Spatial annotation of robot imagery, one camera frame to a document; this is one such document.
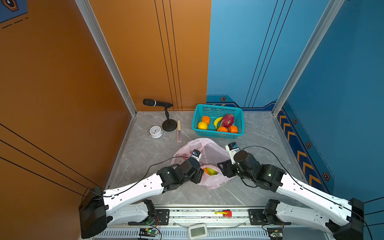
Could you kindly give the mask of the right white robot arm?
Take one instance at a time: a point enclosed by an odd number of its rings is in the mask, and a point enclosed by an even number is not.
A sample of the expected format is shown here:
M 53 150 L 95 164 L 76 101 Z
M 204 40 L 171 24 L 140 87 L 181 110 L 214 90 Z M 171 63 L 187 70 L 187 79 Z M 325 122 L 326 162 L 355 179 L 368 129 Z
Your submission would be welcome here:
M 263 211 L 270 225 L 295 223 L 321 230 L 336 240 L 364 238 L 364 203 L 352 198 L 337 198 L 291 176 L 274 165 L 260 164 L 244 150 L 230 150 L 230 160 L 218 163 L 224 176 L 250 180 L 255 187 L 284 195 L 304 204 L 292 206 L 269 200 Z

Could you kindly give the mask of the orange mandarin fruit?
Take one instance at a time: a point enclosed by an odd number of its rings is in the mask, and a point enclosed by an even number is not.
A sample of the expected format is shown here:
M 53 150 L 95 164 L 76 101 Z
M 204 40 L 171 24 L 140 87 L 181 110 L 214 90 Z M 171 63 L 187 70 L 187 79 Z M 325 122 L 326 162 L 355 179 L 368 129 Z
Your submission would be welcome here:
M 218 127 L 218 128 L 217 128 L 217 132 L 227 133 L 227 132 L 228 132 L 228 129 L 225 128 L 225 127 Z

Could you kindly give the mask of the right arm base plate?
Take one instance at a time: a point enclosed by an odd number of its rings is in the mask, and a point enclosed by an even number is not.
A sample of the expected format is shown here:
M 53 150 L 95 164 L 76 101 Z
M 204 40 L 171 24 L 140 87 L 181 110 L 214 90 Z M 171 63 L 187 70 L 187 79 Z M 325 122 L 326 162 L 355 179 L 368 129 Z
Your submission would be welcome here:
M 278 218 L 276 210 L 249 209 L 251 225 L 291 225 L 291 222 L 283 222 Z

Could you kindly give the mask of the yellow lemon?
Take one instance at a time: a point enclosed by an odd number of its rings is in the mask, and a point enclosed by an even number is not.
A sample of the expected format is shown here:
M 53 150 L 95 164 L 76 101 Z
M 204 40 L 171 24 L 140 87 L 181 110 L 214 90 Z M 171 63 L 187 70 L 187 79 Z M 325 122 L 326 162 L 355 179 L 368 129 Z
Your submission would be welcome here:
M 207 129 L 208 129 L 208 126 L 209 126 L 209 125 L 208 125 L 206 122 L 201 121 L 201 122 L 198 123 L 197 128 L 198 128 L 199 130 L 207 130 Z

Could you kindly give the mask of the red dragon fruit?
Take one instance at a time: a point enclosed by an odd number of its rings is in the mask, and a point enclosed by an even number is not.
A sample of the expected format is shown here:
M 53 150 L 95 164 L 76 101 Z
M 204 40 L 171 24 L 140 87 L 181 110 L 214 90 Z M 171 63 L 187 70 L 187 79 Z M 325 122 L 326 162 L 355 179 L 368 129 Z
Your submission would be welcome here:
M 226 114 L 222 119 L 221 119 L 221 124 L 220 127 L 224 127 L 228 129 L 231 127 L 235 122 L 235 116 L 233 114 Z

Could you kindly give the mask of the pink plastic bag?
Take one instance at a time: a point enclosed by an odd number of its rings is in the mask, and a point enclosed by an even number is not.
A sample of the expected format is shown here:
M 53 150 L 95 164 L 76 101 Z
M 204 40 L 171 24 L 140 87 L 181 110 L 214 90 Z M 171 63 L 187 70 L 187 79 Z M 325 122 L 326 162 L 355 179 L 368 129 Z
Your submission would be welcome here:
M 213 190 L 226 185 L 231 180 L 231 178 L 224 176 L 218 167 L 218 163 L 230 160 L 229 154 L 224 148 L 208 138 L 198 138 L 188 142 L 175 153 L 175 158 L 172 159 L 171 164 L 182 164 L 192 155 L 194 150 L 201 152 L 199 162 L 204 173 L 199 183 L 200 186 Z

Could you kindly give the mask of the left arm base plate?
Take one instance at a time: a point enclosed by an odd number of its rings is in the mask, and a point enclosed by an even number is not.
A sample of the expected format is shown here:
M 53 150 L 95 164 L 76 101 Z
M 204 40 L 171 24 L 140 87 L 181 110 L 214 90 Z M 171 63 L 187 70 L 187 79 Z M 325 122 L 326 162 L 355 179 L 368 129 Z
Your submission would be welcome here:
M 169 209 L 156 209 L 156 214 L 149 214 L 149 216 L 141 222 L 128 222 L 129 226 L 167 226 L 170 219 Z

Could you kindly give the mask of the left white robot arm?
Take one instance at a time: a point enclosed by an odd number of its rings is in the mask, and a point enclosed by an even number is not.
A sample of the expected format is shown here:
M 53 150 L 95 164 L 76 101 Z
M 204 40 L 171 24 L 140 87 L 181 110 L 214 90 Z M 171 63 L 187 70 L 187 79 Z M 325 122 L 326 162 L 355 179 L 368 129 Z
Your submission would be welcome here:
M 139 182 L 103 191 L 91 189 L 79 205 L 82 239 L 92 238 L 108 226 L 123 223 L 151 223 L 156 215 L 149 197 L 176 190 L 189 181 L 200 183 L 204 170 L 196 156 L 181 164 L 163 167 Z

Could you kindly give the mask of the orange persimmon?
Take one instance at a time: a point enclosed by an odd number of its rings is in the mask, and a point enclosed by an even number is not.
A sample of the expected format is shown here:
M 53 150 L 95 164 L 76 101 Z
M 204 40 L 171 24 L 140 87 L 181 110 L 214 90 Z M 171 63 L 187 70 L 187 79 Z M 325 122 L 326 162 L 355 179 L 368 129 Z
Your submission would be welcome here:
M 209 125 L 211 122 L 211 118 L 209 116 L 203 116 L 201 121 L 205 122 L 207 125 Z

